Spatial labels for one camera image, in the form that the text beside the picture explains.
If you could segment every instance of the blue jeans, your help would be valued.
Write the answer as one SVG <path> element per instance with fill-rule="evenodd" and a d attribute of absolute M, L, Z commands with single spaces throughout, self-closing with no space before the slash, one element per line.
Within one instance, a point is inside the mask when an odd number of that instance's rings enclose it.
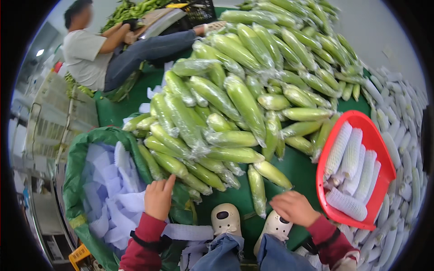
<path fill-rule="evenodd" d="M 191 271 L 239 271 L 243 247 L 244 238 L 221 234 L 211 242 L 209 252 Z M 288 251 L 283 242 L 267 233 L 262 237 L 257 260 L 261 271 L 316 271 L 305 258 Z"/>
<path fill-rule="evenodd" d="M 153 60 L 190 48 L 196 39 L 194 30 L 141 39 L 122 52 L 116 48 L 105 74 L 104 92 L 120 87 L 144 60 Z"/>

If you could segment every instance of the red plastic tray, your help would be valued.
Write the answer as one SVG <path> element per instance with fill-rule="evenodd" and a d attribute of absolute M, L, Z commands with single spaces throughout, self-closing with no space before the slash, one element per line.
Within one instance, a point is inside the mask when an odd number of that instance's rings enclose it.
<path fill-rule="evenodd" d="M 322 179 L 327 158 L 329 157 L 330 150 L 333 146 L 333 143 L 335 142 L 339 130 L 345 121 L 348 121 L 353 128 L 360 128 L 363 131 L 362 144 L 366 147 L 366 150 L 375 150 L 377 152 L 377 161 L 381 163 L 381 169 L 380 173 L 378 174 L 377 183 L 375 184 L 374 191 L 372 192 L 372 196 L 368 201 L 368 204 L 366 204 L 368 215 L 366 216 L 366 219 L 361 222 L 352 219 L 348 215 L 328 205 L 323 187 Z M 375 229 L 374 219 L 377 216 L 381 204 L 383 203 L 389 183 L 394 179 L 396 179 L 395 167 L 392 163 L 383 138 L 371 119 L 362 112 L 356 110 L 350 110 L 342 114 L 330 132 L 329 138 L 327 139 L 322 150 L 321 157 L 319 158 L 318 168 L 316 170 L 316 193 L 318 194 L 319 203 L 321 204 L 321 207 L 326 215 L 331 220 L 338 223 L 346 224 L 359 229 L 373 231 Z"/>

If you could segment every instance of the person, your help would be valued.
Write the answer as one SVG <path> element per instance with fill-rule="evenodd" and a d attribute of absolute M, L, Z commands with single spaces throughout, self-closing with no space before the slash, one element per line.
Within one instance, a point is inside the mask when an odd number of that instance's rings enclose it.
<path fill-rule="evenodd" d="M 191 30 L 134 42 L 125 51 L 125 39 L 134 38 L 137 20 L 126 20 L 102 34 L 85 30 L 92 20 L 92 0 L 77 0 L 65 12 L 68 34 L 63 40 L 65 64 L 73 78 L 91 90 L 110 92 L 120 87 L 144 60 L 169 56 L 190 48 L 197 36 L 221 26 L 211 23 Z"/>
<path fill-rule="evenodd" d="M 171 175 L 167 181 L 153 181 L 147 186 L 145 213 L 132 234 L 134 238 L 128 241 L 119 270 L 160 270 L 158 252 L 149 244 L 160 240 L 166 226 L 164 220 L 169 214 L 174 183 L 175 175 Z M 360 251 L 353 248 L 343 233 L 321 213 L 315 211 L 305 196 L 296 191 L 284 192 L 273 197 L 270 205 L 273 211 L 268 215 L 253 249 L 260 270 L 316 270 L 305 258 L 286 249 L 284 241 L 288 239 L 292 224 L 303 226 L 309 231 L 319 249 L 319 259 L 323 264 L 328 264 L 331 270 L 356 270 Z M 239 271 L 244 239 L 238 210 L 232 204 L 220 204 L 211 213 L 211 223 L 216 238 L 210 243 L 209 252 L 191 270 Z"/>

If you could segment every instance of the green mat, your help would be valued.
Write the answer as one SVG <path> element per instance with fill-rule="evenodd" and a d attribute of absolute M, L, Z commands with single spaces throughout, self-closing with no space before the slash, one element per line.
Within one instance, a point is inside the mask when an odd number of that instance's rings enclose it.
<path fill-rule="evenodd" d="M 216 7 L 216 14 L 220 14 L 226 10 L 226 8 Z M 182 56 L 184 58 L 189 57 L 191 51 L 185 52 Z M 146 89 L 148 87 L 154 88 L 156 85 L 161 84 L 163 77 L 163 69 L 154 69 L 152 67 L 146 68 L 137 84 L 130 91 L 129 97 L 125 98 L 119 103 L 112 103 L 107 99 L 99 99 L 100 94 L 95 95 L 97 103 L 97 111 L 99 116 L 99 125 L 115 125 L 122 126 L 122 119 L 128 117 L 130 114 L 137 112 L 141 103 L 149 102 L 146 96 Z M 338 110 L 345 112 L 348 110 L 358 110 L 368 116 L 370 115 L 370 107 L 365 98 L 360 95 L 359 102 L 356 102 L 353 98 L 344 102 L 339 100 Z M 315 175 L 316 164 L 312 164 L 309 157 L 305 154 L 286 146 L 285 159 L 281 162 L 276 157 L 273 158 L 271 163 L 281 170 L 295 186 L 295 191 L 306 196 L 311 203 L 312 207 L 317 211 L 322 211 L 316 195 Z M 247 170 L 247 165 L 241 166 L 243 170 Z M 198 224 L 199 225 L 211 225 L 211 210 L 225 202 L 234 204 L 241 215 L 241 232 L 245 238 L 244 245 L 244 257 L 248 260 L 256 260 L 253 255 L 253 247 L 261 234 L 265 220 L 257 215 L 243 219 L 243 216 L 249 216 L 254 212 L 252 204 L 252 196 L 250 194 L 250 187 L 247 180 L 247 175 L 243 175 L 238 178 L 241 183 L 241 188 L 235 190 L 229 188 L 226 192 L 219 192 L 214 189 L 213 194 L 210 196 L 202 196 L 203 202 L 196 206 Z M 280 194 L 282 188 L 272 184 L 270 181 L 265 180 L 266 197 L 269 200 L 277 194 Z M 267 214 L 271 211 L 271 207 L 268 206 Z M 294 226 L 289 233 L 289 240 L 287 241 L 287 248 L 289 250 L 295 250 L 300 244 L 309 237 L 309 233 L 300 226 Z"/>

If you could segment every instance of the red sweater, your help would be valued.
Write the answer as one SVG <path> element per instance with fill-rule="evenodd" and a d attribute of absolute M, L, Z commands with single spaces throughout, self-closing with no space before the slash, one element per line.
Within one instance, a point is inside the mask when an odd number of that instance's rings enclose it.
<path fill-rule="evenodd" d="M 143 213 L 135 234 L 145 242 L 156 242 L 160 240 L 165 226 L 165 222 Z M 320 216 L 307 230 L 312 235 L 313 242 L 319 244 L 328 240 L 335 232 L 336 227 L 324 216 Z M 337 261 L 344 258 L 350 251 L 357 251 L 357 249 L 353 248 L 344 234 L 341 233 L 337 240 L 328 246 L 327 249 L 319 251 L 319 258 L 323 264 L 333 267 Z M 128 241 L 127 251 L 121 258 L 119 270 L 159 271 L 160 268 L 161 259 L 156 252 L 144 249 L 133 238 Z"/>

